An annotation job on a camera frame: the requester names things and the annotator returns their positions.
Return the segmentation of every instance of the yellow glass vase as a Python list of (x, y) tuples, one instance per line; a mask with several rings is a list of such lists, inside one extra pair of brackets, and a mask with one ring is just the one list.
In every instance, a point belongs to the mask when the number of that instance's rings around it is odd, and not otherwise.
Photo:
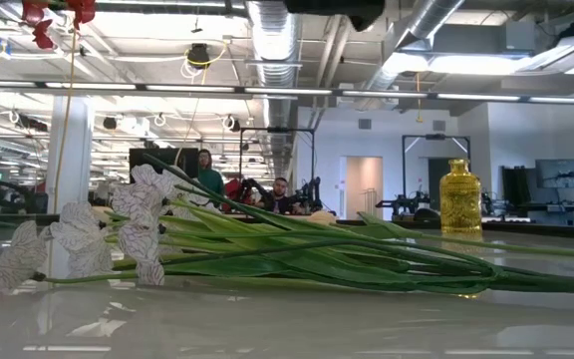
[(439, 181), (443, 233), (481, 232), (481, 183), (468, 171), (468, 160), (451, 160), (450, 174)]

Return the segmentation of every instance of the air duct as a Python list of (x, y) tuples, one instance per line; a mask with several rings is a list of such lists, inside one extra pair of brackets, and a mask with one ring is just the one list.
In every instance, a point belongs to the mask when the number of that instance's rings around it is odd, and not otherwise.
[[(252, 24), (252, 42), (257, 60), (294, 62), (297, 60), (298, 16), (290, 14), (279, 1), (250, 1), (247, 3)], [(260, 85), (272, 88), (290, 88), (296, 85), (296, 68), (293, 66), (257, 67)], [(266, 127), (291, 128), (291, 100), (263, 99), (263, 117)], [(274, 171), (282, 176), (288, 162), (285, 145), (290, 139), (269, 136), (269, 146)]]
[(376, 71), (371, 80), (365, 84), (364, 90), (383, 91), (394, 82), (400, 69), (404, 54), (396, 51), (410, 44), (432, 37), (446, 22), (448, 17), (459, 8), (464, 0), (418, 0), (414, 5), (412, 15), (406, 19), (406, 26), (402, 31), (391, 28), (393, 36), (388, 36), (390, 54), (383, 66)]

